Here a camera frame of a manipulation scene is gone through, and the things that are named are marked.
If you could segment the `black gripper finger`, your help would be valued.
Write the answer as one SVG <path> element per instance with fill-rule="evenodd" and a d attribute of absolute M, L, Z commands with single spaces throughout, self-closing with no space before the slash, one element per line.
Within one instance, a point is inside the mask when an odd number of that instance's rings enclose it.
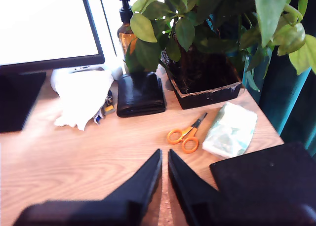
<path fill-rule="evenodd" d="M 225 197 L 172 149 L 168 152 L 168 174 L 188 225 L 231 225 L 225 215 Z"/>
<path fill-rule="evenodd" d="M 135 174 L 110 193 L 106 226 L 156 226 L 162 194 L 162 150 L 157 149 Z"/>

